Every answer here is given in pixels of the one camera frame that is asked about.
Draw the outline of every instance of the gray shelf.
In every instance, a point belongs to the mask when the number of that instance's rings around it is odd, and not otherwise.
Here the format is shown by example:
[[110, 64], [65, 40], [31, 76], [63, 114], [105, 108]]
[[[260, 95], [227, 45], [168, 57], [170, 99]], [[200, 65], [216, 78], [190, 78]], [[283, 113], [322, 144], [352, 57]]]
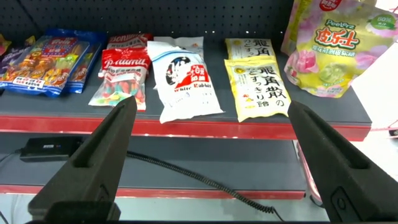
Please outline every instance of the gray shelf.
[[[32, 137], [51, 134], [1, 133], [0, 157]], [[131, 137], [140, 152], [208, 176], [236, 190], [305, 191], [305, 177], [291, 141]], [[0, 164], [0, 185], [45, 185], [63, 162], [22, 162], [13, 155]], [[171, 170], [127, 158], [120, 187], [211, 189]]]
[[[224, 59], [227, 58], [227, 51], [224, 43], [208, 42], [205, 44], [205, 61], [211, 76], [222, 114], [199, 116], [189, 121], [209, 122], [233, 122], [237, 123], [237, 114], [233, 94], [229, 85], [228, 75], [224, 67]], [[287, 91], [292, 100], [299, 101], [319, 114], [324, 120], [331, 124], [344, 126], [371, 126], [371, 120], [365, 112], [355, 92], [350, 88], [340, 99], [320, 98], [313, 96], [297, 86], [291, 84], [286, 77], [284, 65], [287, 56], [277, 54], [279, 68]], [[100, 61], [93, 69], [82, 94], [69, 94], [59, 98], [47, 98], [45, 96], [30, 96], [5, 91], [0, 97], [0, 115], [13, 116], [61, 116], [79, 118], [103, 118], [111, 110], [106, 107], [89, 106], [88, 102], [94, 95], [102, 82], [97, 77], [100, 69]], [[159, 120], [163, 105], [159, 100], [155, 86], [153, 70], [146, 80], [146, 104], [144, 113], [137, 114], [137, 120], [153, 119]], [[246, 123], [290, 123], [289, 119], [282, 115], [274, 115], [268, 118], [254, 118], [245, 120]]]

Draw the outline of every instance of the pegboard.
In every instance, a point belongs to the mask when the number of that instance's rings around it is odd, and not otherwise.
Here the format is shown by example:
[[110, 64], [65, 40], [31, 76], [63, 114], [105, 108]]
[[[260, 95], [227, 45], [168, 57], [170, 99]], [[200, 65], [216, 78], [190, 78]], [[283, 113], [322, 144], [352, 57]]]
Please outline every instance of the pegboard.
[[20, 0], [40, 30], [262, 37], [281, 42], [293, 0]]
[[0, 33], [6, 40], [22, 42], [31, 35], [40, 35], [19, 1], [0, 0]]

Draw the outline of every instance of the black device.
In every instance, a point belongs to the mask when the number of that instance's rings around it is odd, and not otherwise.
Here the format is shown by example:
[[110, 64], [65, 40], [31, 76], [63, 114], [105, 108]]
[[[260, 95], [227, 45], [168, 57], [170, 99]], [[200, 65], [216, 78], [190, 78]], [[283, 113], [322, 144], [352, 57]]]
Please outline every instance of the black device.
[[[32, 223], [118, 220], [114, 199], [136, 110], [133, 96], [112, 110], [29, 203], [33, 219], [41, 220]], [[288, 114], [330, 221], [398, 221], [392, 177], [310, 108], [293, 101]]]
[[67, 161], [82, 143], [81, 136], [31, 138], [19, 158], [24, 162]]

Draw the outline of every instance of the colorful candy bag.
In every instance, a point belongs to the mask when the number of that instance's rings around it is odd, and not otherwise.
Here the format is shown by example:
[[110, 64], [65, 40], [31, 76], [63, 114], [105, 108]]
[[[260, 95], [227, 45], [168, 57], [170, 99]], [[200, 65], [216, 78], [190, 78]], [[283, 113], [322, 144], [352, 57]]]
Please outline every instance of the colorful candy bag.
[[10, 66], [5, 89], [27, 94], [58, 96], [90, 43], [54, 32], [42, 36]]
[[254, 56], [269, 56], [276, 60], [270, 39], [225, 39], [228, 59], [241, 59]]
[[225, 60], [225, 67], [239, 122], [277, 113], [287, 116], [291, 100], [274, 60], [267, 56]]
[[36, 40], [34, 36], [29, 37], [25, 40], [24, 46], [11, 48], [9, 53], [2, 58], [0, 65], [0, 86], [3, 85], [2, 78], [7, 72], [7, 69], [14, 64], [14, 62], [25, 52], [25, 50], [28, 50], [30, 46], [34, 45], [35, 41]]
[[135, 96], [137, 109], [144, 111], [145, 78], [150, 59], [145, 49], [109, 49], [103, 51], [104, 81], [94, 94], [91, 106], [116, 106]]
[[343, 96], [398, 39], [397, 15], [354, 0], [313, 0], [299, 24], [285, 72], [293, 84], [322, 97]]
[[5, 40], [5, 38], [0, 34], [0, 56], [6, 53], [11, 41]]
[[[142, 48], [147, 46], [148, 40], [153, 40], [154, 37], [152, 34], [126, 34], [126, 35], [116, 35], [109, 38], [109, 42], [106, 46], [106, 49], [115, 49], [115, 48]], [[98, 77], [103, 78], [104, 75], [102, 73], [102, 69], [98, 73]]]
[[169, 43], [184, 50], [198, 53], [202, 58], [204, 58], [203, 37], [180, 37], [176, 39], [171, 37], [154, 37], [154, 41]]
[[[282, 47], [280, 48], [280, 51], [282, 51], [283, 53], [291, 55], [296, 49], [297, 32], [299, 31], [299, 27], [306, 26], [306, 23], [304, 24], [300, 23], [300, 16], [308, 8], [308, 6], [311, 5], [312, 1], [313, 0], [294, 0], [292, 12], [290, 13], [289, 24], [287, 25], [284, 41], [282, 43]], [[376, 5], [376, 0], [356, 0], [356, 1], [364, 2], [372, 6]], [[336, 4], [336, 2], [340, 2], [340, 0], [338, 1], [327, 0], [325, 1], [325, 5], [327, 6], [328, 4], [330, 5]], [[309, 19], [317, 19], [318, 16], [319, 16], [318, 14], [314, 14]]]
[[63, 89], [63, 91], [67, 93], [82, 93], [86, 82], [86, 77], [90, 74], [96, 58], [105, 45], [106, 34], [102, 32], [80, 30], [47, 29], [45, 35], [52, 35], [54, 33], [56, 33], [58, 36], [77, 37], [80, 40], [90, 43], [90, 47], [84, 56], [82, 56], [80, 63], [76, 65], [75, 71], [69, 76], [67, 84]]
[[194, 52], [165, 42], [148, 42], [159, 98], [160, 123], [222, 113], [206, 64]]

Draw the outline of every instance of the store shelf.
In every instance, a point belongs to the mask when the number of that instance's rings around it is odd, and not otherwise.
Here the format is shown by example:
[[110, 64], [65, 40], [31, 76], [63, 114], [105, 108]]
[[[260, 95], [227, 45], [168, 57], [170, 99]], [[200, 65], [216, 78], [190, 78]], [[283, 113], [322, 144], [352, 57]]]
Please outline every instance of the store shelf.
[[[238, 123], [234, 98], [224, 67], [227, 51], [222, 42], [205, 43], [205, 61], [213, 81], [222, 114], [199, 116], [189, 120], [159, 123], [163, 105], [157, 91], [153, 71], [146, 81], [147, 110], [138, 113], [133, 135], [177, 136], [199, 138], [295, 139], [289, 119], [282, 115], [248, 119]], [[329, 122], [342, 135], [352, 141], [362, 141], [371, 128], [371, 120], [349, 89], [340, 99], [319, 98], [291, 84], [283, 73], [287, 56], [278, 54], [279, 68], [292, 100], [306, 104]], [[0, 96], [0, 131], [35, 133], [89, 134], [111, 108], [88, 106], [88, 102], [101, 84], [97, 78], [97, 63], [83, 94], [60, 98], [29, 96], [6, 91]]]
[[[2, 133], [0, 157], [23, 147], [29, 138], [50, 135]], [[307, 189], [291, 141], [134, 136], [129, 150], [198, 172], [251, 198], [301, 199]], [[11, 156], [0, 164], [0, 193], [35, 194], [62, 165], [26, 163]], [[195, 179], [130, 158], [124, 162], [119, 187], [118, 196], [123, 197], [230, 198]]]

